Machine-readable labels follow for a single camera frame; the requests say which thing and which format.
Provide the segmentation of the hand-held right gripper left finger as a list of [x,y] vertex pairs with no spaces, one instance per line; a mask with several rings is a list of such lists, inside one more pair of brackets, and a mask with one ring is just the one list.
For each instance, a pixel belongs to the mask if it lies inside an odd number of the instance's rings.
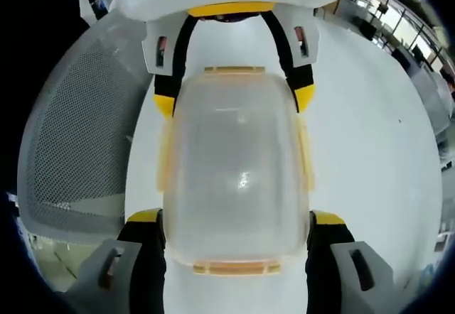
[[165,245],[161,208],[133,214],[81,263],[65,301],[74,313],[163,313]]

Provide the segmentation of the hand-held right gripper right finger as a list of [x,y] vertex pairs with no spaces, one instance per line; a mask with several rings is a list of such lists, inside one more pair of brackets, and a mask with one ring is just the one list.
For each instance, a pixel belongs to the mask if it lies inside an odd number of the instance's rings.
[[310,212],[307,313],[399,313],[392,267],[338,215]]

